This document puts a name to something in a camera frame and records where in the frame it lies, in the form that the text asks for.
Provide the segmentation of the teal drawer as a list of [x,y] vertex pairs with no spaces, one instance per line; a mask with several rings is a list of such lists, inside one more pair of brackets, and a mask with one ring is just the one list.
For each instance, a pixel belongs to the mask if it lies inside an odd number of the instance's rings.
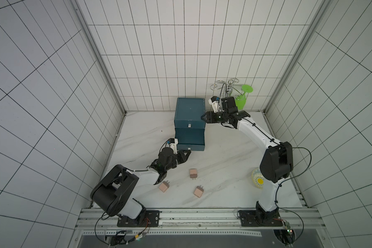
[[176,128],[175,138],[178,150],[205,150],[205,129]]

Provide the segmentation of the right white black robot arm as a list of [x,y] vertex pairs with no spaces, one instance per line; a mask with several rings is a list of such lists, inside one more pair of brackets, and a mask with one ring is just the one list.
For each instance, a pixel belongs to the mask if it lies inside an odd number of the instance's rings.
[[229,124],[250,138],[261,150],[259,169],[263,176],[262,193],[252,212],[240,213],[245,221],[258,226],[278,226],[280,223],[278,191],[293,170],[293,147],[271,136],[246,111],[239,110],[234,97],[212,97],[213,110],[201,116],[207,124]]

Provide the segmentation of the teal drawer cabinet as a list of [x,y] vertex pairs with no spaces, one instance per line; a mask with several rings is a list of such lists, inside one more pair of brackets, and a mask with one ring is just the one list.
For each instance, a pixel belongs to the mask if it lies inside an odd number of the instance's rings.
[[205,114],[205,99],[178,98],[175,110],[175,128],[205,129],[206,123],[201,119]]

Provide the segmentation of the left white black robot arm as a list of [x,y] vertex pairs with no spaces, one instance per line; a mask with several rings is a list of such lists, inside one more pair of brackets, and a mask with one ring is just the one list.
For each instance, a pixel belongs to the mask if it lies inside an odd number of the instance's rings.
[[187,162],[190,150],[175,152],[164,147],[145,170],[131,170],[121,164],[114,166],[93,188],[91,199],[109,216],[120,216],[133,226],[140,226],[146,218],[146,208],[133,198],[136,187],[158,185],[167,176],[167,172]]

